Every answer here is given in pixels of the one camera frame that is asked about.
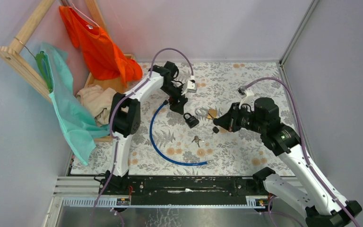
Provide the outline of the blue cable lock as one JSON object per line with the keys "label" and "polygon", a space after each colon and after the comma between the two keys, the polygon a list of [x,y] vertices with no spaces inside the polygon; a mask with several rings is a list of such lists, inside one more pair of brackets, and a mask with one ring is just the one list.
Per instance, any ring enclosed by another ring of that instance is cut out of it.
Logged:
{"label": "blue cable lock", "polygon": [[[149,124],[149,136],[160,157],[178,166],[204,166],[215,162],[207,152],[205,141],[200,142],[200,148],[192,143],[195,135],[191,135],[183,116],[178,116],[175,120],[160,119],[167,114],[175,116],[171,113],[167,100],[153,114]],[[176,124],[175,130],[170,128],[169,121]]]}

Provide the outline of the black headed key pair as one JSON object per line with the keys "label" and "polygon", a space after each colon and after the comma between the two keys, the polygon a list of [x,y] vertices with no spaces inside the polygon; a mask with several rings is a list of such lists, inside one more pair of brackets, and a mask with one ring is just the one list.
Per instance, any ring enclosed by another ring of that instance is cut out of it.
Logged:
{"label": "black headed key pair", "polygon": [[220,132],[220,130],[215,126],[212,128],[213,133],[217,134]]}

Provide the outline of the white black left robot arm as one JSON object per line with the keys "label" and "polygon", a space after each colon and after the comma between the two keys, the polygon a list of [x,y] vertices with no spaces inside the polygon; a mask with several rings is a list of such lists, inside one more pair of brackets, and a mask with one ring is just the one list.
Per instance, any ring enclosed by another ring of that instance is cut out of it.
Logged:
{"label": "white black left robot arm", "polygon": [[129,171],[128,158],[133,135],[138,131],[141,123],[141,103],[156,90],[164,91],[170,98],[170,109],[183,115],[184,105],[188,98],[183,91],[183,84],[175,78],[179,69],[175,63],[167,61],[164,66],[154,65],[150,74],[141,80],[133,89],[124,94],[116,94],[112,99],[110,119],[112,135],[114,136],[113,167],[115,176],[110,181],[110,189],[116,194],[126,192],[128,182],[123,176]]}

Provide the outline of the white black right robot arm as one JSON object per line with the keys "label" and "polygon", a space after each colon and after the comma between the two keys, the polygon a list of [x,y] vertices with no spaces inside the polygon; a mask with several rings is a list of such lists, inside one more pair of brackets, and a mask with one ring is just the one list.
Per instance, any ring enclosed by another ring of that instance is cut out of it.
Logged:
{"label": "white black right robot arm", "polygon": [[253,175],[254,192],[259,195],[269,192],[282,199],[301,214],[307,226],[344,227],[363,210],[357,201],[343,196],[303,152],[300,137],[281,122],[279,107],[273,99],[256,99],[253,110],[248,104],[232,103],[226,114],[214,119],[214,125],[229,132],[244,128],[260,135],[265,147],[290,168],[304,190],[265,167]]}

